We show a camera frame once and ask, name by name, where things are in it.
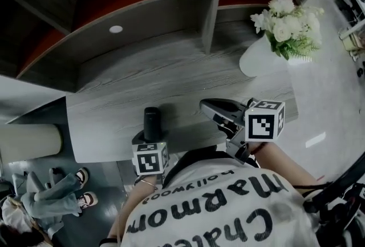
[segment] sneaker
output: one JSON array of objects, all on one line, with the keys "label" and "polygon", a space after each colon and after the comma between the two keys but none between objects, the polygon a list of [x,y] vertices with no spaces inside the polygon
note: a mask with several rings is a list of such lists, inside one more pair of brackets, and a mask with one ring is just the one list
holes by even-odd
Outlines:
[{"label": "sneaker", "polygon": [[85,186],[87,180],[89,180],[89,174],[86,168],[81,168],[78,170],[75,176],[80,181],[80,189],[82,189]]},{"label": "sneaker", "polygon": [[98,198],[93,192],[85,192],[78,198],[78,205],[81,209],[86,209],[90,206],[96,205]]}]

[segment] white cube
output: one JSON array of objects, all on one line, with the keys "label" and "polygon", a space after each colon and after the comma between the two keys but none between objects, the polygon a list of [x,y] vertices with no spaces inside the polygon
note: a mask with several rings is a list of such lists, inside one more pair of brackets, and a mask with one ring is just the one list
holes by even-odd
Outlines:
[{"label": "white cube", "polygon": [[168,165],[166,143],[134,144],[133,164],[138,175],[161,174]]},{"label": "white cube", "polygon": [[273,141],[284,129],[285,102],[261,100],[245,111],[245,140]]}]

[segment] black hair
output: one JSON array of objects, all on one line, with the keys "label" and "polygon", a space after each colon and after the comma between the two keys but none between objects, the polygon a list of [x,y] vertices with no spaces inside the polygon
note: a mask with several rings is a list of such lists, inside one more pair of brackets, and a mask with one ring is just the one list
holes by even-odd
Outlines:
[{"label": "black hair", "polygon": [[44,241],[43,235],[32,228],[31,232],[19,233],[5,224],[0,225],[0,236],[8,247],[32,247]]}]

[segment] wooden desk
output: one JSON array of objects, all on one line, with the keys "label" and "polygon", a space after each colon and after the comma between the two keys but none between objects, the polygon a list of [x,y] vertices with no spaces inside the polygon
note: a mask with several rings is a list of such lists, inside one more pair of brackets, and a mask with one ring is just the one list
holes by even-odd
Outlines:
[{"label": "wooden desk", "polygon": [[184,31],[85,63],[80,91],[66,97],[76,161],[131,159],[131,140],[143,129],[143,112],[150,106],[162,111],[170,153],[225,141],[199,110],[204,98],[282,100],[286,122],[295,119],[298,110],[287,71],[249,78],[239,69],[240,56],[258,38],[251,26],[217,25],[210,55],[204,54],[197,33]]}]

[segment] person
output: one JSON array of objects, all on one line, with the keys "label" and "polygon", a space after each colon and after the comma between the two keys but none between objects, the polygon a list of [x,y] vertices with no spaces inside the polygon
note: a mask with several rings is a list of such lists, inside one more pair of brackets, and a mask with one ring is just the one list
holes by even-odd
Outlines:
[{"label": "person", "polygon": [[52,245],[38,223],[46,225],[48,218],[66,214],[80,216],[84,209],[96,205],[98,198],[93,192],[85,192],[78,198],[75,196],[75,192],[86,185],[88,178],[87,170],[81,168],[76,174],[68,174],[50,189],[25,193],[20,201],[8,197],[1,208],[1,237],[8,246]]},{"label": "person", "polygon": [[296,186],[311,174],[274,143],[249,144],[260,168],[214,149],[187,152],[162,190],[142,177],[99,246],[319,246]]}]

